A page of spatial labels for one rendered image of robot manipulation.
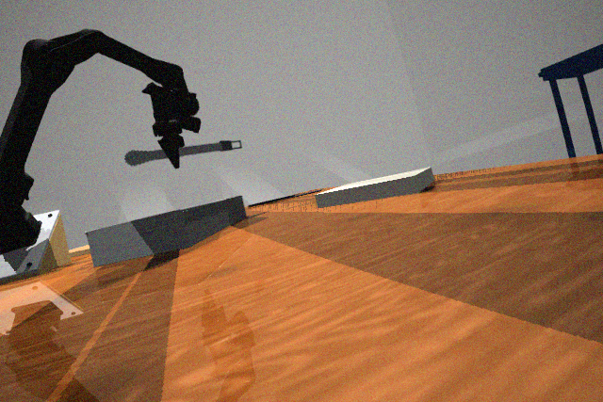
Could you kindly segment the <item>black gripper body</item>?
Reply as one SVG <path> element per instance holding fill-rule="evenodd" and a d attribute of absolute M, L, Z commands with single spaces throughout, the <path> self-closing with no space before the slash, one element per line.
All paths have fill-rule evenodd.
<path fill-rule="evenodd" d="M 153 125 L 153 131 L 155 137 L 159 135 L 165 138 L 180 137 L 178 134 L 183 133 L 180 121 L 174 120 L 175 107 L 160 107 L 154 110 L 155 124 Z"/>

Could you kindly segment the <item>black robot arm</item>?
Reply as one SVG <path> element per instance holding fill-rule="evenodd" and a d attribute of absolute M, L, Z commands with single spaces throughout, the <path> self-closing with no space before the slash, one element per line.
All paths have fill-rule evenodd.
<path fill-rule="evenodd" d="M 0 136 L 0 255 L 38 240 L 41 220 L 22 206 L 34 182 L 24 172 L 24 164 L 51 95 L 65 83 L 74 65 L 96 53 L 159 83 L 163 88 L 152 82 L 142 91 L 151 96 L 153 111 L 175 107 L 173 119 L 180 121 L 182 129 L 199 133 L 201 120 L 194 117 L 200 108 L 197 94 L 188 91 L 178 65 L 146 56 L 95 29 L 28 41 L 22 55 L 21 85 Z"/>

